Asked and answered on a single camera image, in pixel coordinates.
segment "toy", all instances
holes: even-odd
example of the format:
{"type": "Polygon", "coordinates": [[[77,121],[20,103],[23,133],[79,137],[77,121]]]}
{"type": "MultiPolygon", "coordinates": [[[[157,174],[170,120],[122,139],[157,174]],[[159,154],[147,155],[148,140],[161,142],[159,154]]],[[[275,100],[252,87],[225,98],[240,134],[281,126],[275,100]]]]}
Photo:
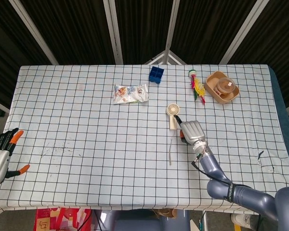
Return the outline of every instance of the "toy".
{"type": "Polygon", "coordinates": [[[205,100],[204,100],[204,95],[206,93],[206,90],[204,89],[204,86],[202,83],[199,83],[199,80],[196,78],[196,71],[195,70],[190,70],[188,72],[188,76],[191,77],[191,85],[192,85],[192,89],[194,91],[194,97],[195,97],[195,101],[197,99],[197,96],[199,95],[201,97],[201,100],[203,102],[203,104],[205,104],[205,100]]]}
{"type": "Polygon", "coordinates": [[[149,74],[149,81],[159,84],[163,73],[164,69],[153,66],[149,74]]]}

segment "robotic hand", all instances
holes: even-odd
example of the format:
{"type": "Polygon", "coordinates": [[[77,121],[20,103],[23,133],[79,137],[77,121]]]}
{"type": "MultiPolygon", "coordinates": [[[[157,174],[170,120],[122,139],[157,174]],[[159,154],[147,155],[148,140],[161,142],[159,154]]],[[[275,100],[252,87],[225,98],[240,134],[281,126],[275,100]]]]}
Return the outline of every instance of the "robotic hand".
{"type": "Polygon", "coordinates": [[[23,133],[24,131],[18,131],[18,128],[15,128],[0,135],[0,184],[5,178],[19,176],[25,173],[30,167],[30,165],[26,165],[18,171],[8,170],[13,150],[23,133]]]}
{"type": "Polygon", "coordinates": [[[182,129],[181,140],[192,145],[195,151],[196,158],[192,165],[212,179],[207,185],[208,194],[212,198],[227,200],[248,208],[272,221],[278,221],[279,231],[289,231],[289,187],[277,191],[274,198],[249,186],[232,183],[215,159],[198,121],[182,122],[177,115],[174,117],[182,129]],[[197,160],[204,171],[196,165],[197,160]]]}

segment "grid tablecloth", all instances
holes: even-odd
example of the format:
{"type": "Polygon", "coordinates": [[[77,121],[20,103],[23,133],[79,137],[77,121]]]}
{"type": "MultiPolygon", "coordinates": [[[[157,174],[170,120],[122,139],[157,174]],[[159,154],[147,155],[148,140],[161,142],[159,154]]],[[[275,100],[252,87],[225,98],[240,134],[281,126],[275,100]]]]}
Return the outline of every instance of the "grid tablecloth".
{"type": "Polygon", "coordinates": [[[91,206],[104,209],[176,207],[249,212],[211,199],[209,179],[190,164],[192,147],[170,131],[166,107],[180,106],[183,121],[198,120],[226,176],[275,195],[289,186],[289,157],[266,65],[23,66],[5,130],[23,137],[10,170],[26,174],[0,187],[0,207],[91,206]],[[240,88],[231,103],[210,95],[194,100],[188,71],[204,83],[223,71],[240,88]],[[115,84],[148,84],[149,101],[113,105],[115,84]],[[169,165],[170,142],[172,165],[169,165]],[[264,151],[258,160],[258,154],[264,151]]]}

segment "plastic wrapper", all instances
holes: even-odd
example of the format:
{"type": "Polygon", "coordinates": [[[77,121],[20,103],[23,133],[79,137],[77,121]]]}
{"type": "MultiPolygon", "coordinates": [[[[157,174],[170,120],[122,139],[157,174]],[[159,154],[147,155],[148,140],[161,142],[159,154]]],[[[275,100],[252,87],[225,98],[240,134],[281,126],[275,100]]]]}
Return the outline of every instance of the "plastic wrapper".
{"type": "Polygon", "coordinates": [[[149,100],[149,91],[146,84],[140,86],[115,85],[114,104],[138,103],[149,100]]]}

